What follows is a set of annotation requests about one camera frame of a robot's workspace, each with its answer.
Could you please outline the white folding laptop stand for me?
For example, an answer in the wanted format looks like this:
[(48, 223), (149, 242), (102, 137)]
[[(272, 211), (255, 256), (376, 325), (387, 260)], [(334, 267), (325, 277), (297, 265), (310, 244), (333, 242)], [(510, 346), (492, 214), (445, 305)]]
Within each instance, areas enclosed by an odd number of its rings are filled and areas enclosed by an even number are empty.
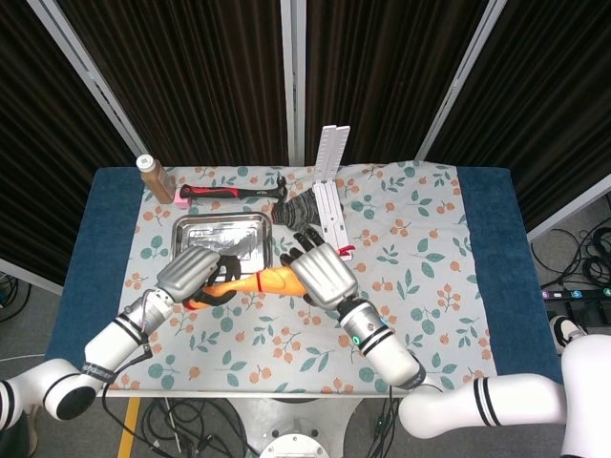
[(342, 260), (352, 260), (352, 252), (355, 250), (348, 241), (336, 184), (349, 131), (349, 126), (328, 125), (322, 128), (312, 184), (322, 236)]

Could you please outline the red black handled hammer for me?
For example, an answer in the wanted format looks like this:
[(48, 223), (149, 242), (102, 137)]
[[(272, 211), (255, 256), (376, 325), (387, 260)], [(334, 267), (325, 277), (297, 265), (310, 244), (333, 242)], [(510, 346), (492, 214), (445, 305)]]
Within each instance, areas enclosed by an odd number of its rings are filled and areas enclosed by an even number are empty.
[(275, 188), (269, 189), (244, 189), (231, 186), (225, 187), (202, 187), (184, 184), (179, 188), (181, 198), (275, 198), (284, 200), (287, 196), (286, 180), (278, 177)]

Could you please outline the stainless steel rectangular tray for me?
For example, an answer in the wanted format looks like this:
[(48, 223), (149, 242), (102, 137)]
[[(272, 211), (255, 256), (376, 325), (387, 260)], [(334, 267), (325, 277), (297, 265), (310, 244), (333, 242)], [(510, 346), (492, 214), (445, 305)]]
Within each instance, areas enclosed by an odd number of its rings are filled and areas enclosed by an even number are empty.
[(187, 215), (172, 229), (171, 257), (197, 245), (241, 262), (244, 275), (272, 266), (272, 222), (260, 212)]

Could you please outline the dark corrugated partition panel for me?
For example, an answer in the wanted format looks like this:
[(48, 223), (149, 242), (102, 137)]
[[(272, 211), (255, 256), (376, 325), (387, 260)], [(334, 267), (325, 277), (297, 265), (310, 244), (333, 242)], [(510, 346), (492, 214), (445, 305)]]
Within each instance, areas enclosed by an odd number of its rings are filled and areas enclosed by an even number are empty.
[(27, 0), (0, 0), (0, 259), (63, 284), (96, 171), (134, 163)]
[(528, 230), (611, 175), (611, 0), (507, 0), (427, 160), (508, 169)]
[(326, 125), (345, 165), (412, 160), (490, 0), (305, 0), (305, 164)]
[(128, 150), (300, 165), (291, 0), (27, 0)]

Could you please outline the floral fruit print tablecloth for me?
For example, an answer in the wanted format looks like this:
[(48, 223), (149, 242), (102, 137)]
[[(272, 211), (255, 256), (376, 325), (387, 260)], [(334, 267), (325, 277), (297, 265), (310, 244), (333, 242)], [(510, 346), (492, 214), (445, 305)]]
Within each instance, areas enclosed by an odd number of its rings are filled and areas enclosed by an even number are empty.
[[(458, 173), (407, 161), (343, 167), (336, 179), (349, 267), (399, 343), (433, 382), (459, 387), (496, 373)], [(387, 384), (335, 313), (299, 298), (241, 293), (219, 307), (175, 306), (152, 357), (114, 390), (385, 393)]]

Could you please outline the grey striped knit glove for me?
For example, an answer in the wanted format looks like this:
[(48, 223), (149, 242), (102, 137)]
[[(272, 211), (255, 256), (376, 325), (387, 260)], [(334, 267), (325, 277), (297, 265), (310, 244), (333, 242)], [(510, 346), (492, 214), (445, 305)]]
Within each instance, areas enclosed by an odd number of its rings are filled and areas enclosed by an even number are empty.
[(290, 200), (279, 200), (271, 211), (274, 224), (293, 231), (302, 231), (310, 225), (321, 225), (316, 197), (312, 189)]

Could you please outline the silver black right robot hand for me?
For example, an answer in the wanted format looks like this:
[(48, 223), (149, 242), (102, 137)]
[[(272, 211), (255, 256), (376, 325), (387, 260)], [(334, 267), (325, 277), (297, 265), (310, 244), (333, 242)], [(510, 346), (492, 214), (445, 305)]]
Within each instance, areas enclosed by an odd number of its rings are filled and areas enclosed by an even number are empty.
[(311, 304), (332, 310), (357, 296), (355, 276), (317, 231), (306, 228), (293, 238), (299, 247), (282, 254), (281, 264), (295, 274)]

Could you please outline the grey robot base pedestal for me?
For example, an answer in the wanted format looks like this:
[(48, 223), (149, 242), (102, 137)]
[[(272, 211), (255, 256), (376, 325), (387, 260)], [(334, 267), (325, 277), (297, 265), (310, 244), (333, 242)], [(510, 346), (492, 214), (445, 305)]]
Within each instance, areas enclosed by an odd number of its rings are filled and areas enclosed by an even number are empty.
[(343, 458), (359, 398), (234, 398), (257, 458)]

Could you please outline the orange rubber chicken toy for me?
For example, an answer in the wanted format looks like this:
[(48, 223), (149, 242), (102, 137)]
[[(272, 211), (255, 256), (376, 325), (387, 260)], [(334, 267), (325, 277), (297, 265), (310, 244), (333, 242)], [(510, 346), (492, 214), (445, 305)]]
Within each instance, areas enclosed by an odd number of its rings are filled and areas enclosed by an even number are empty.
[[(225, 293), (229, 290), (238, 292), (257, 292), (265, 294), (276, 294), (280, 296), (303, 297), (309, 302), (304, 287), (296, 278), (295, 274), (286, 266), (271, 267), (254, 274), (251, 274), (243, 279), (226, 282), (224, 271), (221, 271), (215, 283), (212, 286), (207, 286), (204, 291), (214, 296), (220, 293)], [(198, 304), (195, 308), (199, 309), (206, 304)]]

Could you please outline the brown juice bottle white cap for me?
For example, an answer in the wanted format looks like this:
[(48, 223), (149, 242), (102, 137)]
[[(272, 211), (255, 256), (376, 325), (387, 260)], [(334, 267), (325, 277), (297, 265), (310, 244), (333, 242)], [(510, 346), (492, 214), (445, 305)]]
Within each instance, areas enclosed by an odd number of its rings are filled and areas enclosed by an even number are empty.
[(150, 155), (140, 155), (136, 159), (140, 176), (154, 197), (161, 204), (174, 201), (176, 187), (158, 159)]

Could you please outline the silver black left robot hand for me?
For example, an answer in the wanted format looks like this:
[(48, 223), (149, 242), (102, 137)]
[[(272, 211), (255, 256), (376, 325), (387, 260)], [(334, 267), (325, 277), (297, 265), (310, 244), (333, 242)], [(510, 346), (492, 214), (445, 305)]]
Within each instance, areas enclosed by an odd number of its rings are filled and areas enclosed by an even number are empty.
[(221, 271), (226, 282), (238, 280), (242, 275), (239, 259), (202, 246), (190, 246), (157, 274), (156, 288), (167, 293), (175, 303), (191, 308), (198, 304), (224, 305), (235, 297), (236, 291), (229, 290), (218, 296), (204, 291), (215, 283)]

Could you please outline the black power strip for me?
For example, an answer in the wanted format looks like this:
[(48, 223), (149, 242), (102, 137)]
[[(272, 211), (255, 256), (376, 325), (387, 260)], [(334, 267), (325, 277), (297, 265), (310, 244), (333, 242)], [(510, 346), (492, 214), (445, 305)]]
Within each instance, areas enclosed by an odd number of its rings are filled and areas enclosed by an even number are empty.
[(611, 287), (581, 290), (543, 290), (545, 301), (611, 301)]

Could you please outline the white black sneaker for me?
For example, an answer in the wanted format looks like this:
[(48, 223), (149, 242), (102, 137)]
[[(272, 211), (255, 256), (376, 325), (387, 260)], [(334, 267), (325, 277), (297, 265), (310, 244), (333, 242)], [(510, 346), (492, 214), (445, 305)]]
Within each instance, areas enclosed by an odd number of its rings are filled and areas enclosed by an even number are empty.
[(566, 346), (576, 339), (585, 337), (587, 332), (566, 316), (555, 316), (549, 321), (553, 342), (560, 356)]

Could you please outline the blue table cover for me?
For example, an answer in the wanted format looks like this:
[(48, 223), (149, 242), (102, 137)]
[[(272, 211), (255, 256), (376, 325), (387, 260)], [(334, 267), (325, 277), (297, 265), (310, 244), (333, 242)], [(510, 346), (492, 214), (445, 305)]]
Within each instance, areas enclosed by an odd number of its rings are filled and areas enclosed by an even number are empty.
[[(500, 375), (560, 383), (560, 362), (509, 170), (460, 167), (475, 275)], [(84, 347), (116, 316), (144, 183), (135, 167), (95, 172), (46, 359), (80, 368)]]

